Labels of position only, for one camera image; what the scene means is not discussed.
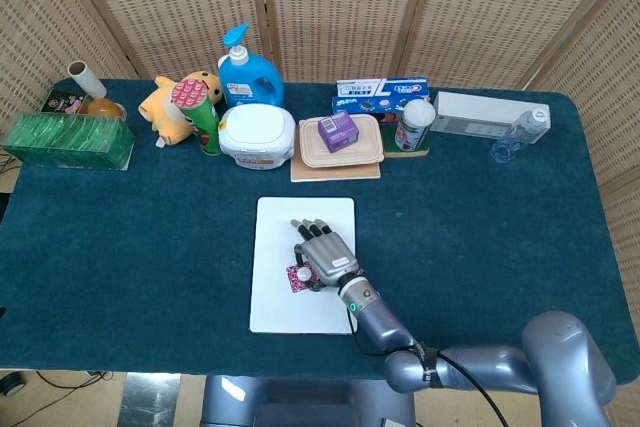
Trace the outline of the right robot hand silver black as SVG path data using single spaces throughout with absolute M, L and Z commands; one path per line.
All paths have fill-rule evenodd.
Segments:
M 292 219 L 292 227 L 302 238 L 302 242 L 293 247 L 296 264 L 303 267 L 307 262 L 321 287 L 341 289 L 347 282 L 361 274 L 360 265 L 343 238 L 324 220 L 302 221 Z

